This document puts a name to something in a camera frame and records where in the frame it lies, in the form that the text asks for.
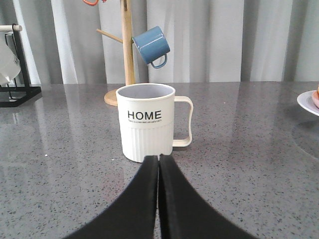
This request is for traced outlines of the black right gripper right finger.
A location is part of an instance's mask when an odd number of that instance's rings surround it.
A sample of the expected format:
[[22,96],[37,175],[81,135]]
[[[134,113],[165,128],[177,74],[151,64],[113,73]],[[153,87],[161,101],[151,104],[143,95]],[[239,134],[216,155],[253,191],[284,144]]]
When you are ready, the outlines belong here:
[[185,178],[174,158],[159,158],[159,219],[163,239],[253,239],[211,207]]

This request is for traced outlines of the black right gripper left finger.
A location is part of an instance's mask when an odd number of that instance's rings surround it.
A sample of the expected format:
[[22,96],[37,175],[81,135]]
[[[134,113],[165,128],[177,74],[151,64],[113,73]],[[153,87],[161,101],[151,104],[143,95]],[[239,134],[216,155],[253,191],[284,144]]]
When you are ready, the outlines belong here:
[[68,239],[152,239],[157,210],[159,161],[145,157],[123,193]]

